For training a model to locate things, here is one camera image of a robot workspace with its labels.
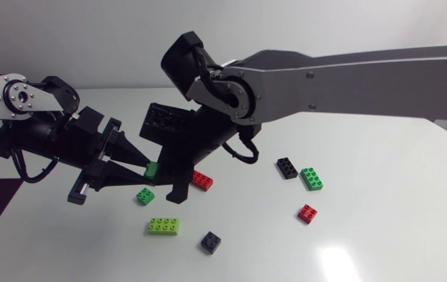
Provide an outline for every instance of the green lego brick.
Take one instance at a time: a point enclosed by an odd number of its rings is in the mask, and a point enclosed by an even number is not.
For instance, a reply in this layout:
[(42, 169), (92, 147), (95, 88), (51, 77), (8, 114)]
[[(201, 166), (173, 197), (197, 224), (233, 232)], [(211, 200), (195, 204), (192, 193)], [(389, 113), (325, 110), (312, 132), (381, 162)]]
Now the green lego brick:
[(147, 164), (144, 176), (152, 180), (154, 178), (156, 171), (158, 170), (158, 167), (159, 167), (158, 163), (156, 163), (155, 161), (151, 161), (149, 164)]
[(155, 198), (154, 193), (152, 193), (152, 191), (150, 191), (147, 188), (144, 188), (136, 195), (136, 199), (138, 199), (138, 201), (140, 201), (140, 203), (144, 205), (150, 203), (154, 198)]
[(313, 168), (304, 168), (300, 174), (310, 191), (323, 188), (323, 182), (319, 179), (318, 174)]
[(148, 233), (154, 235), (177, 235), (178, 234), (178, 219), (151, 219), (148, 225)]

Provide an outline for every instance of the wire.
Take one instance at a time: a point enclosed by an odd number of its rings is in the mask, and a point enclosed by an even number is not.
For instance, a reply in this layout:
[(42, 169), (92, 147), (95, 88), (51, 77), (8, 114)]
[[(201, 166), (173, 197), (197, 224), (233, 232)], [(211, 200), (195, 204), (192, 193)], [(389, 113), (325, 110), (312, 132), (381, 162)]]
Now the wire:
[(37, 183), (43, 180), (58, 164), (57, 160), (52, 160), (46, 168), (42, 169), (41, 173), (37, 176), (30, 177), (27, 174), (27, 166), (25, 165), (23, 152), (19, 149), (11, 149), (11, 158), (13, 159), (14, 167), (18, 171), (20, 178), (27, 183)]
[(238, 160), (246, 163), (246, 164), (255, 164), (256, 161), (258, 161), (258, 149), (256, 148), (255, 144), (253, 144), (252, 140), (242, 140), (242, 143), (246, 146), (246, 148), (248, 148), (249, 150), (252, 151), (253, 153), (253, 157), (246, 157), (241, 155), (240, 153), (232, 150), (232, 148), (227, 144), (227, 142), (225, 142), (224, 144), (222, 144), (222, 147), (230, 154), (232, 155), (232, 157), (237, 158)]
[(223, 70), (221, 66), (217, 66), (214, 64), (207, 65), (205, 57), (202, 53), (201, 48), (194, 47), (193, 56), (195, 61), (198, 63), (199, 67), (199, 76), (201, 77), (202, 84), (205, 85), (206, 89), (208, 89), (209, 93), (215, 98), (219, 99), (220, 101), (231, 105), (233, 107), (236, 107), (238, 105), (238, 100), (233, 95), (222, 93), (217, 87), (213, 79), (211, 79), (210, 73), (209, 73), (209, 66), (213, 69), (220, 69)]

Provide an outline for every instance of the white table surface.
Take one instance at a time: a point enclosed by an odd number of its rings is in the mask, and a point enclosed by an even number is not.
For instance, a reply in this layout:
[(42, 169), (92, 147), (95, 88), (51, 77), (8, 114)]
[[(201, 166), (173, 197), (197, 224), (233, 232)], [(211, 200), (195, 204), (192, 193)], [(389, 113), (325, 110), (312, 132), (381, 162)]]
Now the white table surface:
[[(149, 103), (196, 108), (175, 89), (81, 90), (89, 105), (123, 122), (149, 158), (160, 147), (138, 137)], [(237, 146), (237, 138), (231, 145)], [(422, 119), (301, 113), (263, 125), (254, 165), (218, 149), (196, 169), (213, 177), (182, 204), (170, 186), (88, 192), (67, 202), (79, 171), (64, 164), (24, 183), (0, 217), (0, 281), (447, 281), (447, 132)], [(289, 157), (314, 167), (325, 187), (275, 167)], [(48, 161), (28, 157), (34, 175)], [(17, 177), (0, 158), (0, 178)], [(307, 226), (296, 214), (318, 210)], [(180, 219), (178, 236), (151, 236), (152, 217)], [(214, 255), (199, 247), (211, 230)]]

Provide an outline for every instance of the black lego brick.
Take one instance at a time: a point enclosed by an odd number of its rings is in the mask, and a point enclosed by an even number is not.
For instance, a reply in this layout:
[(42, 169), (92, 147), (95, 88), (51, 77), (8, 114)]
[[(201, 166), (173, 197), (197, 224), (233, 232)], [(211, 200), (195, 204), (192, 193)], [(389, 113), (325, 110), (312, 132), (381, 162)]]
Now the black lego brick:
[(206, 234), (205, 238), (201, 241), (201, 247), (203, 247), (206, 251), (210, 253), (214, 253), (218, 245), (222, 240), (215, 234), (211, 233), (211, 231)]
[(285, 176), (285, 179), (296, 178), (299, 175), (287, 157), (278, 159), (278, 167)]

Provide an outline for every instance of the lego brick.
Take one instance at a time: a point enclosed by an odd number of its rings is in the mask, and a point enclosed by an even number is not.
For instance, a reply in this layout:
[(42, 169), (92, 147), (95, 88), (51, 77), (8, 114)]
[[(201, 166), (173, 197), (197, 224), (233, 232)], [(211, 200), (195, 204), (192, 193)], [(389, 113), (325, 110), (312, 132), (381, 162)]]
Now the lego brick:
[(309, 207), (308, 205), (304, 205), (303, 208), (299, 211), (298, 217), (309, 224), (311, 223), (312, 219), (314, 219), (317, 213), (318, 212), (315, 209)]
[(152, 180), (155, 176), (156, 171), (158, 170), (158, 166), (158, 163), (156, 163), (155, 161), (151, 161), (149, 164), (147, 164), (144, 177)]
[(201, 247), (203, 247), (206, 251), (209, 251), (211, 254), (213, 254), (220, 245), (220, 242), (222, 240), (215, 234), (211, 233), (211, 231), (206, 234), (204, 239), (201, 241)]
[(287, 157), (278, 159), (277, 165), (279, 170), (281, 170), (282, 174), (285, 176), (285, 179), (296, 178), (299, 175)]
[(209, 178), (206, 175), (203, 175), (201, 172), (194, 171), (191, 183), (203, 189), (204, 191), (208, 191), (211, 185), (213, 185), (213, 179)]
[(319, 179), (318, 174), (313, 168), (304, 168), (300, 174), (310, 191), (323, 188), (323, 182)]
[(136, 195), (136, 199), (138, 199), (138, 201), (140, 201), (140, 203), (144, 205), (148, 205), (148, 203), (150, 203), (154, 198), (155, 198), (154, 193), (147, 188), (143, 188)]
[(178, 219), (151, 219), (148, 225), (148, 233), (153, 235), (177, 235), (178, 234)]

